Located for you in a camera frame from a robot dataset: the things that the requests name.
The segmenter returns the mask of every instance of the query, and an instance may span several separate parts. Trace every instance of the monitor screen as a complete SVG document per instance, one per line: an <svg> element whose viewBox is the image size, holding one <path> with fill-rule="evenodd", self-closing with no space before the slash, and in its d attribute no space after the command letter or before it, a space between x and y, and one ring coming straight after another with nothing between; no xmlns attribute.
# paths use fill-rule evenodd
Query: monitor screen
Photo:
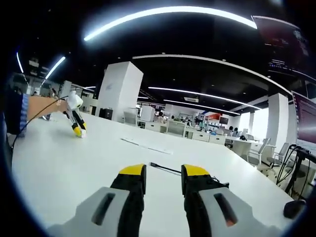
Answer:
<svg viewBox="0 0 316 237"><path fill-rule="evenodd" d="M293 92L297 121L297 145L316 155L316 104Z"/></svg>
<svg viewBox="0 0 316 237"><path fill-rule="evenodd" d="M300 28L275 18L252 17L267 49L269 71L316 81L309 43Z"/></svg>
<svg viewBox="0 0 316 237"><path fill-rule="evenodd" d="M221 117L221 118L219 119L219 123L221 123L221 124L228 124L228 118Z"/></svg>

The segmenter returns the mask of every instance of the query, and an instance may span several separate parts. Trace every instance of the blue striped sleeve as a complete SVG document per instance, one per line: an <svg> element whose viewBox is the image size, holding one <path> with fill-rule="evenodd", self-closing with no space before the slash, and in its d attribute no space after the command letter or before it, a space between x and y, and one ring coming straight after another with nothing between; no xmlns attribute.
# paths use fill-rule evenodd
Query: blue striped sleeve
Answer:
<svg viewBox="0 0 316 237"><path fill-rule="evenodd" d="M20 137L25 136L25 131L26 131L25 126L26 126L27 118L28 118L28 107L29 107L29 96L27 94L23 94L21 117L20 117L20 131L21 131Z"/></svg>

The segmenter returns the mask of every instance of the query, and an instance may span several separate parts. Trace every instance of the window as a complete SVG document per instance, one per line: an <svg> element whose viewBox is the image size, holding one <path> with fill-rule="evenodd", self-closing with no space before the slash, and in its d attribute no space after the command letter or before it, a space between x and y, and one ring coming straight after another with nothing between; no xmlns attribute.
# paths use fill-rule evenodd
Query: window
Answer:
<svg viewBox="0 0 316 237"><path fill-rule="evenodd" d="M269 108L255 111L252 126L252 135L257 139L264 139L268 130Z"/></svg>
<svg viewBox="0 0 316 237"><path fill-rule="evenodd" d="M239 122L239 131L243 131L244 128L249 129L250 113L241 114Z"/></svg>

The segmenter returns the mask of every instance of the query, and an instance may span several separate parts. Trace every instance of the black ceiling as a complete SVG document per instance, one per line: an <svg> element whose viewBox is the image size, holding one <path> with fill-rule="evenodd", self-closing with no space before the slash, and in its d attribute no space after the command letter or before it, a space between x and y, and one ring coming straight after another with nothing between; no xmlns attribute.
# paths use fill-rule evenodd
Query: black ceiling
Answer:
<svg viewBox="0 0 316 237"><path fill-rule="evenodd" d="M226 60L285 86L304 92L304 78L268 73L267 56L257 30L222 17L195 13L148 16L126 22L95 39L83 38L98 27L141 10L172 5L194 5L225 10L251 19L263 15L289 21L282 1L277 0L93 0L55 1L40 6L33 24L19 44L19 55L26 74L28 60L37 58L51 68L61 57L65 62L49 80L67 79L82 86L100 85L108 64L132 61L144 72L141 89L155 102L183 101L183 93L157 93L148 86L166 87L213 94L249 102L276 93L273 84L239 69L202 60L179 58L132 59L152 54L185 54ZM291 18L295 24L301 20ZM14 70L19 72L16 64ZM230 110L237 104L199 97L199 104Z"/></svg>

